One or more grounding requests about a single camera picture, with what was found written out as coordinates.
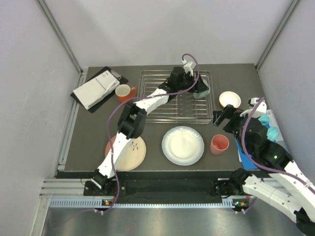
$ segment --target metal wire rack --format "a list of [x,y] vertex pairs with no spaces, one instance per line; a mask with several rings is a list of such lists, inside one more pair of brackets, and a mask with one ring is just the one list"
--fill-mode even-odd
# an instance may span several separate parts
[[[140,75],[138,96],[150,95],[170,74],[170,70],[143,71]],[[212,111],[215,110],[212,78],[208,71],[201,71],[200,76],[209,83],[208,96],[194,99],[190,92],[180,94],[148,114],[146,122],[208,124],[213,118]]]

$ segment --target red cup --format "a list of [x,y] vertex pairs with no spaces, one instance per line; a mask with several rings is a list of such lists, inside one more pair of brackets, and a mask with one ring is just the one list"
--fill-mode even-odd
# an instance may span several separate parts
[[137,92],[138,90],[136,87],[130,88],[128,85],[119,85],[115,89],[115,94],[117,95],[120,102],[124,102],[127,99],[134,97]]
[[230,142],[227,137],[222,134],[215,135],[210,143],[210,151],[213,155],[219,155],[225,150],[227,150]]

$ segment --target paper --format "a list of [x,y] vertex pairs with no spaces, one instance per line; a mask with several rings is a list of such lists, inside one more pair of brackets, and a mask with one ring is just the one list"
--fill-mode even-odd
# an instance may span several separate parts
[[89,109],[104,99],[117,86],[119,81],[107,70],[99,76],[86,82],[73,92],[85,109]]

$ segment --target white wall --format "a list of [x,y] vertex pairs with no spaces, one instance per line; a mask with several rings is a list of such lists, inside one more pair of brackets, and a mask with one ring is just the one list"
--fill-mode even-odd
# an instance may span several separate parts
[[80,65],[257,63],[290,0],[46,0]]
[[260,70],[294,159],[315,182],[315,1],[303,0]]
[[34,0],[0,1],[0,235],[28,235],[78,73]]

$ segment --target table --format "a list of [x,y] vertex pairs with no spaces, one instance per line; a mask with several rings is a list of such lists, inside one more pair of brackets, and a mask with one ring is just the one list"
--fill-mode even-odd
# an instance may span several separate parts
[[[137,87],[140,73],[144,70],[172,70],[174,65],[154,66],[115,66],[116,72],[129,79],[130,87]],[[87,80],[102,67],[90,67]],[[224,91],[237,93],[242,104],[240,109],[248,108],[248,99],[265,96],[263,87],[253,64],[207,64],[200,65],[200,70],[210,71],[212,74],[213,91],[216,109],[220,109],[219,95]],[[65,165],[65,172],[92,172],[104,160],[104,150],[108,142],[106,135],[106,122],[112,111],[119,105],[116,97],[110,98],[95,113],[90,113],[80,106],[69,152]],[[122,109],[114,115],[110,127],[111,136],[116,134],[117,122]],[[161,141],[164,134],[171,128],[179,126],[178,123],[146,123],[142,138],[146,143],[147,153],[143,163],[137,167],[138,171],[231,171],[241,168],[238,160],[237,147],[233,135],[225,133],[222,128],[212,126],[212,123],[184,124],[197,130],[205,143],[205,151],[200,160],[190,166],[178,166],[170,162],[163,154]],[[219,156],[210,153],[210,141],[216,134],[224,134],[229,138],[230,146]]]

